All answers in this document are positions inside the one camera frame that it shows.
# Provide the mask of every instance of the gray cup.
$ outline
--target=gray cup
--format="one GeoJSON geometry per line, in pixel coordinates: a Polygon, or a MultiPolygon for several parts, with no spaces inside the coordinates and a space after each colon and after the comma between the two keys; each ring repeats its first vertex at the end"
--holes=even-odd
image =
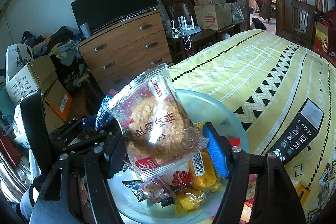
{"type": "Polygon", "coordinates": [[[85,38],[89,38],[91,36],[91,30],[90,30],[88,22],[86,22],[85,24],[83,24],[79,28],[81,29],[81,31],[82,31],[83,35],[85,36],[85,38]]]}

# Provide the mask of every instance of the drawer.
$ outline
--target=drawer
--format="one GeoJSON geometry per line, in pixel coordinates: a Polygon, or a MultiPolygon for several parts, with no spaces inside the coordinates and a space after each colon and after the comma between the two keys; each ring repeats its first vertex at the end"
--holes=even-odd
{"type": "Polygon", "coordinates": [[[163,30],[160,14],[155,13],[125,23],[92,39],[79,47],[82,54],[89,52],[92,58],[101,58],[135,40],[163,30]]]}
{"type": "Polygon", "coordinates": [[[129,82],[131,82],[134,78],[140,75],[142,72],[153,68],[162,63],[170,63],[171,57],[169,53],[164,55],[156,55],[152,58],[142,59],[137,62],[134,62],[124,69],[120,71],[116,71],[115,73],[106,76],[105,78],[97,81],[98,85],[102,89],[104,93],[110,91],[110,89],[121,90],[125,87],[129,82]]]}
{"type": "Polygon", "coordinates": [[[83,58],[97,81],[128,67],[129,64],[143,58],[150,59],[152,56],[169,53],[167,39],[164,31],[160,31],[132,42],[100,58],[92,58],[89,52],[83,58]]]}

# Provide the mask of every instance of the yellow tablecloth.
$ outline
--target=yellow tablecloth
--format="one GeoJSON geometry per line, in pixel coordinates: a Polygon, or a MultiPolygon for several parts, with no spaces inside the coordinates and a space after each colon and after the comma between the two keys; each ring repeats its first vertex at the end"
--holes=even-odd
{"type": "Polygon", "coordinates": [[[285,165],[293,184],[310,190],[303,209],[310,223],[325,206],[335,180],[335,68],[319,55],[261,30],[239,33],[169,68],[176,89],[221,101],[246,130],[250,153],[265,154],[286,130],[306,98],[325,113],[319,134],[285,165]],[[333,174],[318,180],[327,163],[333,174]]]}

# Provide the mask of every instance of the metal bolt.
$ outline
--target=metal bolt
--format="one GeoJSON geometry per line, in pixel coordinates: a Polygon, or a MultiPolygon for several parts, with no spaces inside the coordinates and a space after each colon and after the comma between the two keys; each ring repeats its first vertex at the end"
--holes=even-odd
{"type": "Polygon", "coordinates": [[[59,157],[60,160],[66,160],[67,158],[68,158],[68,154],[67,154],[67,153],[62,154],[62,155],[59,157]]]}
{"type": "Polygon", "coordinates": [[[277,157],[277,155],[275,155],[274,152],[268,152],[267,153],[267,157],[271,158],[271,159],[275,159],[277,157]]]}
{"type": "Polygon", "coordinates": [[[93,149],[93,152],[95,153],[100,153],[103,151],[103,148],[101,146],[96,146],[94,149],[93,149]]]}
{"type": "Polygon", "coordinates": [[[235,146],[232,147],[232,152],[233,153],[239,153],[241,151],[242,151],[242,148],[240,146],[235,145],[235,146]]]}

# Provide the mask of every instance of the television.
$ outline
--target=television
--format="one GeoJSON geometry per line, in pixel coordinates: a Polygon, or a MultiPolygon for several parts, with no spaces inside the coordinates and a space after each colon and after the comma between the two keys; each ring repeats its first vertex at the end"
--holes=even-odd
{"type": "Polygon", "coordinates": [[[158,5],[157,0],[75,0],[71,3],[78,28],[88,22],[92,33],[158,5]]]}

